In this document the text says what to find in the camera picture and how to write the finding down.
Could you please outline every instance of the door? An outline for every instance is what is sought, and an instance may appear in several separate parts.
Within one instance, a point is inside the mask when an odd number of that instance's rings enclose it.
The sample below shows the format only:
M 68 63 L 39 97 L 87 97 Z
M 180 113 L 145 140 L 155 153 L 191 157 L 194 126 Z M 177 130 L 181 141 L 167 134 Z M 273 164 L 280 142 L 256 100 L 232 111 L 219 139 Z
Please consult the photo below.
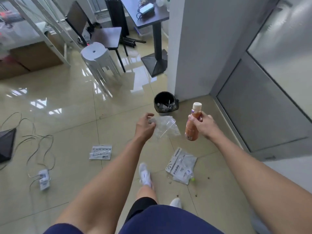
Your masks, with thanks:
M 255 157 L 312 153 L 312 0 L 280 0 L 217 99 Z

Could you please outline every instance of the trash can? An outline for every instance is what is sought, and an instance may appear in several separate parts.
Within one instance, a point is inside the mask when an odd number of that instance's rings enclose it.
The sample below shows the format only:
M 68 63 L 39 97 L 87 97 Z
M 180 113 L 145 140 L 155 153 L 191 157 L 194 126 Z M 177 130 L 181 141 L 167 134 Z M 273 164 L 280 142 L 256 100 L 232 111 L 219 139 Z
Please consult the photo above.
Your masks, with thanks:
M 155 96 L 154 108 L 160 116 L 167 116 L 170 112 L 179 109 L 179 100 L 173 94 L 163 91 Z

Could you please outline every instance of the table base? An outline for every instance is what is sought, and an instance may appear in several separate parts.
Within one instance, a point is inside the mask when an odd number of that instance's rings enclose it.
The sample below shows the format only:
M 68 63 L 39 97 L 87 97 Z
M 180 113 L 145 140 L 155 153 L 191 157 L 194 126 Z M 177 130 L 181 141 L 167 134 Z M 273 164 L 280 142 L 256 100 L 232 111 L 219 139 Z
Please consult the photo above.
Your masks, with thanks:
M 168 64 L 167 51 L 163 49 L 161 53 L 162 59 L 160 60 L 156 60 L 155 53 L 152 53 L 150 55 L 141 58 L 151 77 L 155 77 L 163 73 L 167 69 Z

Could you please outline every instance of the shoe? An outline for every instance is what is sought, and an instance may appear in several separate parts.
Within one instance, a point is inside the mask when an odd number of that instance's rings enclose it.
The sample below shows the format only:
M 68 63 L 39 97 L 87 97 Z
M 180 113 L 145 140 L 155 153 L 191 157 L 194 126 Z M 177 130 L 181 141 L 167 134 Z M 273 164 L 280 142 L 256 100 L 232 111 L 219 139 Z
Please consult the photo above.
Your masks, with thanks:
M 138 167 L 138 173 L 140 174 L 140 182 L 142 185 L 148 185 L 152 188 L 152 180 L 150 172 L 147 170 L 146 163 L 141 163 Z
M 170 206 L 176 207 L 176 208 L 182 208 L 180 198 L 175 198 L 173 201 L 171 201 Z

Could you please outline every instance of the black shorts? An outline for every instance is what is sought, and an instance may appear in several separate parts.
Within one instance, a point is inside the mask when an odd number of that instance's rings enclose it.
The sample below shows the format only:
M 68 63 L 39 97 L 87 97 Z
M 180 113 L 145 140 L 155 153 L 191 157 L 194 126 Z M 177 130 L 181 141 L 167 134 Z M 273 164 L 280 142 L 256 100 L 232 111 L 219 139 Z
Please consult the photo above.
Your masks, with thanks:
M 126 221 L 124 223 L 126 223 L 127 221 L 129 221 L 132 217 L 134 217 L 135 215 L 143 212 L 145 209 L 147 209 L 148 207 L 152 206 L 152 205 L 156 205 L 157 202 L 155 200 L 153 200 L 150 197 L 142 197 L 139 198 L 138 200 L 136 200 L 134 202 L 134 204 L 132 205 Z

